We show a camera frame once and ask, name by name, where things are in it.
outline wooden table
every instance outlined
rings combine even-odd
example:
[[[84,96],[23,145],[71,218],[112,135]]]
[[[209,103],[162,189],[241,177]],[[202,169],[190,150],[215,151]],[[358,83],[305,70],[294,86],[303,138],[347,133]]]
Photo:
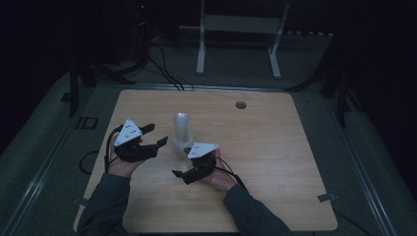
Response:
[[[236,107],[237,101],[247,104]],[[249,192],[280,217],[291,230],[333,230],[330,202],[320,203],[325,186],[311,152],[292,97],[286,93],[124,90],[111,117],[85,198],[91,196],[104,171],[105,143],[110,132],[132,118],[155,130],[144,145],[173,137],[173,116],[186,112],[195,142],[217,143],[221,156]],[[222,203],[224,193],[176,178],[172,139],[134,173],[124,226],[130,232],[235,232],[233,218]],[[81,206],[75,228],[81,215]]]

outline table leg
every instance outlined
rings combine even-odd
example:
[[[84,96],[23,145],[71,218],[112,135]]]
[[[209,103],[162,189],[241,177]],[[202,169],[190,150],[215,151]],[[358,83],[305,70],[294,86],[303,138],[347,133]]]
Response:
[[[205,0],[201,1],[200,13],[200,48],[199,57],[197,58],[197,75],[205,72],[206,44],[205,44]]]
[[[285,20],[288,15],[289,7],[290,7],[290,4],[287,3],[285,5],[281,19],[279,21],[279,25],[276,30],[275,41],[273,42],[273,46],[268,48],[270,67],[272,68],[272,74],[275,79],[281,78],[281,72],[279,71],[278,62],[276,60],[276,49],[278,48],[279,41],[281,40],[281,36],[282,36],[282,32],[285,26]]]

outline forearm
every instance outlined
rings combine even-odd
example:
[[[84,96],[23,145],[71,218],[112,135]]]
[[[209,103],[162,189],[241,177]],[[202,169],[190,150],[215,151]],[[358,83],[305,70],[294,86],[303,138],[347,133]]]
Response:
[[[224,204],[243,236],[281,236],[290,232],[280,218],[239,185],[235,185],[227,192]]]
[[[122,222],[129,200],[130,180],[107,173],[102,175],[80,218],[79,235],[106,235],[110,231],[127,235]]]

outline hand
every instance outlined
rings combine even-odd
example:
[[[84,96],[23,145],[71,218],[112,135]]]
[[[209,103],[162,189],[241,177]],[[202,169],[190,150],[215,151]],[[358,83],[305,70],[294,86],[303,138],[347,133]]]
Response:
[[[220,158],[220,149],[214,151],[214,156]],[[215,159],[215,166],[224,169],[223,163],[218,158]],[[217,189],[223,191],[229,191],[237,184],[229,174],[217,169],[214,169],[214,171],[208,177],[204,178],[203,181],[210,183]]]
[[[136,168],[144,163],[144,160],[136,161],[136,162],[127,162],[121,160],[117,154],[114,152],[114,142],[116,141],[117,136],[111,138],[111,154],[108,165],[107,173],[112,175],[124,176],[124,177],[132,177],[133,172],[135,172]]]

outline dark background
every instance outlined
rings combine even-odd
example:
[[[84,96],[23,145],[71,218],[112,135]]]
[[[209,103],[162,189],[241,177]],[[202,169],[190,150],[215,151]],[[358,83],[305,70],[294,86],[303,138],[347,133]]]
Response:
[[[68,72],[74,40],[94,45],[89,54],[96,58],[115,59],[108,16],[103,16],[100,2],[115,1],[1,2],[0,151],[54,82]],[[151,22],[173,39],[179,25],[199,25],[199,1],[150,2]],[[272,6],[277,4],[267,0],[210,2],[208,10],[218,14],[232,11],[266,17],[275,14]],[[293,1],[285,29],[334,33],[319,69],[341,65],[348,72],[349,86],[357,92],[415,198],[416,12],[413,1]]]

